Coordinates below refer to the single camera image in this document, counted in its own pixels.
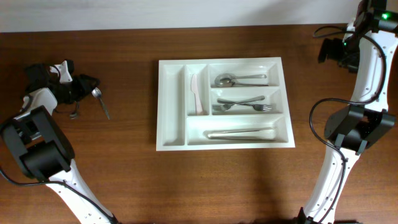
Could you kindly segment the small dark teaspoon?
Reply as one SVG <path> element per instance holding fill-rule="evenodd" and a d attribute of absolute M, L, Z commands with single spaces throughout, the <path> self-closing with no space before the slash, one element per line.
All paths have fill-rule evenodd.
<path fill-rule="evenodd" d="M 76 102 L 75 103 L 75 109 L 70 113 L 69 117 L 70 119 L 77 119 L 79 117 L 79 109 L 80 109 L 80 103 Z"/>

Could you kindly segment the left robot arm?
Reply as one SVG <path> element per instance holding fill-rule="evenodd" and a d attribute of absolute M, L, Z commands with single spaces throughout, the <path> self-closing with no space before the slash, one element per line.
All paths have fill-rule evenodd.
<path fill-rule="evenodd" d="M 37 63 L 25 68 L 29 84 L 20 112 L 1 124 L 1 139 L 30 186 L 45 185 L 68 206 L 80 223 L 117 223 L 81 177 L 75 152 L 52 115 L 61 104 L 78 106 L 100 81 L 74 75 L 72 60 L 58 65 Z"/>

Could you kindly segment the silver tablespoon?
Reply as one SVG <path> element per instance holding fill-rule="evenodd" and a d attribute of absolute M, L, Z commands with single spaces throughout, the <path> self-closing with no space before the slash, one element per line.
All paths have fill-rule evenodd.
<path fill-rule="evenodd" d="M 220 88 L 229 88 L 229 87 L 245 87 L 245 86 L 268 86 L 265 84 L 247 84 L 247 83 L 238 83 L 234 80 L 220 80 L 215 82 L 215 85 Z"/>
<path fill-rule="evenodd" d="M 234 79 L 248 79 L 248 78 L 266 78 L 266 74 L 257 74 L 257 75 L 246 75 L 246 76 L 237 76 L 233 73 L 222 73 L 215 78 L 215 84 L 222 84 L 226 80 L 234 80 Z"/>

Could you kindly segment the silver fork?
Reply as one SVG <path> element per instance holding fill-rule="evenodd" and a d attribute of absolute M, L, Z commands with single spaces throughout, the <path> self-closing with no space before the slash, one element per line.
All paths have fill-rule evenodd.
<path fill-rule="evenodd" d="M 217 100 L 218 103 L 227 103 L 231 104 L 233 101 L 229 100 Z M 243 103 L 240 106 L 249 106 L 252 107 L 256 111 L 271 111 L 273 109 L 272 105 L 264 105 L 264 104 L 253 104 L 253 103 Z"/>
<path fill-rule="evenodd" d="M 265 96 L 257 96 L 255 98 L 251 98 L 251 99 L 244 100 L 244 101 L 237 101 L 237 102 L 233 102 L 231 104 L 224 103 L 221 105 L 212 105 L 211 108 L 213 111 L 225 112 L 225 111 L 230 110 L 233 106 L 240 105 L 243 103 L 253 103 L 255 101 L 262 101 L 265 98 L 266 98 Z"/>

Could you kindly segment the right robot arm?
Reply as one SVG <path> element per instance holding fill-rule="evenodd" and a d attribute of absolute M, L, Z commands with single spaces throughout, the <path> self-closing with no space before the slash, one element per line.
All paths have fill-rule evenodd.
<path fill-rule="evenodd" d="M 334 60 L 356 74 L 350 100 L 333 98 L 345 107 L 328 118 L 323 165 L 309 201 L 294 223 L 334 223 L 343 187 L 360 155 L 383 137 L 396 122 L 389 114 L 387 89 L 397 49 L 397 13 L 386 0 L 363 0 L 356 17 L 345 27 L 332 26 L 323 34 L 318 61 Z"/>

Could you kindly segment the silver teaspoon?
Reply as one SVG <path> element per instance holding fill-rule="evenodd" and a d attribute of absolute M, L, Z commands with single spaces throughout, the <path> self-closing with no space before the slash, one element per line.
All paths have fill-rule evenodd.
<path fill-rule="evenodd" d="M 96 88 L 93 89 L 93 91 L 91 92 L 91 94 L 99 101 L 99 104 L 100 104 L 101 108 L 103 109 L 103 111 L 104 111 L 106 117 L 107 117 L 108 119 L 111 119 L 110 114 L 109 114 L 109 111 L 108 111 L 108 109 L 107 109 L 107 107 L 106 107 L 106 105 L 105 105 L 105 103 L 104 103 L 104 101 L 103 101 L 103 99 L 102 99 L 102 92 L 101 92 L 101 90 L 100 90 L 98 87 L 96 87 Z"/>

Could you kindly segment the long metal tweezers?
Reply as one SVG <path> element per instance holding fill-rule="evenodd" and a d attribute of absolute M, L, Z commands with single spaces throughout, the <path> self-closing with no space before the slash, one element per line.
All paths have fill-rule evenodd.
<path fill-rule="evenodd" d="M 226 130 L 226 131 L 205 131 L 203 134 L 208 139 L 268 141 L 268 140 L 274 140 L 277 137 L 277 129 L 257 128 L 257 129 L 235 129 L 235 130 Z"/>

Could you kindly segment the pink plastic knife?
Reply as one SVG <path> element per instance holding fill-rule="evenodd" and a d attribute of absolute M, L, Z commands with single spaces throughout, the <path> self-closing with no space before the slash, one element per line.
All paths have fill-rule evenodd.
<path fill-rule="evenodd" d="M 197 75 L 193 74 L 191 79 L 190 88 L 195 98 L 195 111 L 196 115 L 203 115 L 203 107 L 201 104 L 201 99 L 198 91 Z"/>

